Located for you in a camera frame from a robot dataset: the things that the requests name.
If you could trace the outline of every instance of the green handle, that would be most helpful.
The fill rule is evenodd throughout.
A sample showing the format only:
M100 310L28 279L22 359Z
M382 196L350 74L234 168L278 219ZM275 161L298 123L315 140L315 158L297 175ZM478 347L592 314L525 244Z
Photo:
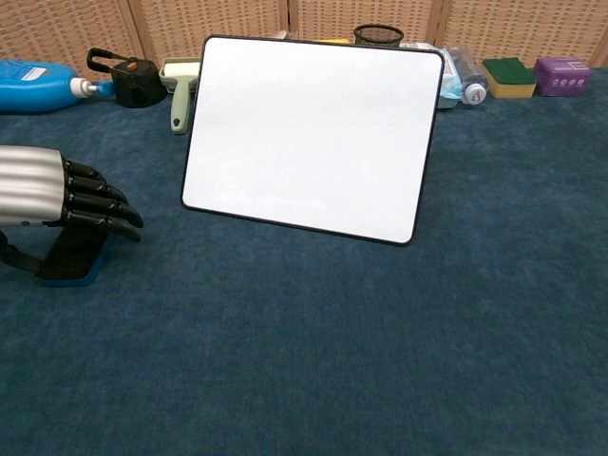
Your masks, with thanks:
M171 103L171 130L176 135L186 132L190 117L190 79L176 78L178 84L173 92Z

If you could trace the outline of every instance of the robot finger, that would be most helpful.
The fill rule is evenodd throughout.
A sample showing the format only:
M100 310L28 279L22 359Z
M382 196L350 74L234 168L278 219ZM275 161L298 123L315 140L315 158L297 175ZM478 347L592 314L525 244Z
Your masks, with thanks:
M85 228L97 228L109 231L110 233L116 233L117 235L124 236L135 242L141 240L138 231L128 221L121 218L108 217L104 214L96 214L93 212L86 212L81 210L65 210L61 221L56 224L62 224L65 226L80 226Z
M113 200L128 203L124 193L105 180L69 176L66 179L66 187L68 190L86 192L99 197L112 198Z
M97 171L95 168L86 164L77 163L76 161L64 159L64 169L69 176L80 176L81 178L105 181L102 173Z
M138 212L127 203L117 199L102 198L78 192L67 192L65 204L67 210L91 210L109 217L124 219L137 228L143 228L143 220Z

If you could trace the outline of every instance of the table surface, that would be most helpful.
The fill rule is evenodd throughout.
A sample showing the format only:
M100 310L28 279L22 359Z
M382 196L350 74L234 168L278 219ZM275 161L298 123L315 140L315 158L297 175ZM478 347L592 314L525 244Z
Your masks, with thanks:
M607 70L439 112L406 247L185 210L170 102L0 116L145 221L89 287L0 265L2 454L606 453Z

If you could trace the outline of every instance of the clear plastic bottle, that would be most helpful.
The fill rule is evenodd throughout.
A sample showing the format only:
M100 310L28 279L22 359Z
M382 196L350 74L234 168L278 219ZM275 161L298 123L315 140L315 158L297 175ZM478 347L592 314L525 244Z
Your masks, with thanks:
M445 65L441 82L441 96L439 97L437 107L440 109L454 107L462 100L463 85L461 84L460 76L447 48L443 47L439 49L429 43L409 43L406 41L402 41L399 44L399 48L428 49L441 52L444 57Z
M478 105L485 99L489 83L482 70L475 64L470 51L463 45L448 48L456 70L463 83L463 103Z

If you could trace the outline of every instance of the wicker panel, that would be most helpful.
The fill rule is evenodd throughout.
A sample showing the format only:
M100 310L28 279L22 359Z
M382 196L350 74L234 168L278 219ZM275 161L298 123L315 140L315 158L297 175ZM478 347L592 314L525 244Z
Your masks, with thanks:
M432 3L432 0L291 0L291 30L295 38L303 40L353 41L355 27L375 23L398 27L408 41L425 41Z
M159 64L166 57L199 56L205 38L212 33L271 36L287 29L286 0L130 0L130 3L146 56Z
M450 0L441 44L463 43L478 60L575 55L589 63L608 23L608 0Z
M92 47L141 52L126 0L7 0L0 8L0 58L68 64L92 80L86 67Z

